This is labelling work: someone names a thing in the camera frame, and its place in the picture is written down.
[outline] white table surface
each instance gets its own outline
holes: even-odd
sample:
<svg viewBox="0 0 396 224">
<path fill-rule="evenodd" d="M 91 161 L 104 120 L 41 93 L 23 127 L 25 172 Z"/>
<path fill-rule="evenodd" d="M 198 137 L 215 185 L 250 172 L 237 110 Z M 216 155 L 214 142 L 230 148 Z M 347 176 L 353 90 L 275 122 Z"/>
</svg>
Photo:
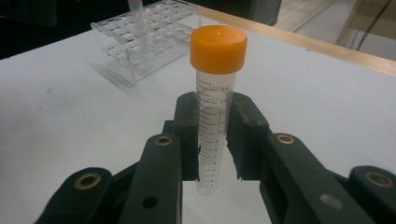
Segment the white table surface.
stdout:
<svg viewBox="0 0 396 224">
<path fill-rule="evenodd" d="M 235 91 L 277 133 L 298 136 L 326 168 L 358 165 L 396 174 L 396 77 L 247 33 Z M 33 223 L 64 180 L 86 167 L 115 174 L 139 160 L 146 140 L 195 90 L 185 55 L 136 86 L 103 66 L 93 32 L 0 61 L 1 223 Z M 236 179 L 224 150 L 219 188 L 184 183 L 183 222 L 270 223 L 259 182 Z"/>
</svg>

